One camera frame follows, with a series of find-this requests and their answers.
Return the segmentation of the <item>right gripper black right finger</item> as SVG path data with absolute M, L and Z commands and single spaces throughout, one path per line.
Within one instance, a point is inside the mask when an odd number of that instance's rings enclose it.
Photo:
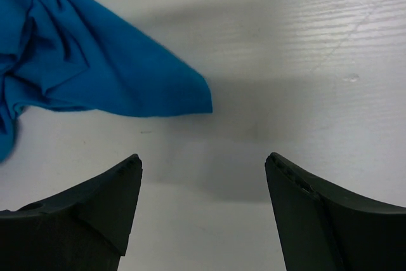
M 405 208 L 271 153 L 266 180 L 287 270 L 405 270 Z

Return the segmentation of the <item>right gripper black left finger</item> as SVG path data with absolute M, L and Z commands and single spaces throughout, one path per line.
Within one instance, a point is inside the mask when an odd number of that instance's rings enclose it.
M 1 212 L 1 270 L 117 270 L 142 179 L 133 154 L 106 172 Z

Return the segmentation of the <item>blue t shirt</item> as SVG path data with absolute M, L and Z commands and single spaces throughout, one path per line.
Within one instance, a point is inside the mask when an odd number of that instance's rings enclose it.
M 206 80 L 95 0 L 1 0 L 1 159 L 25 107 L 210 114 Z

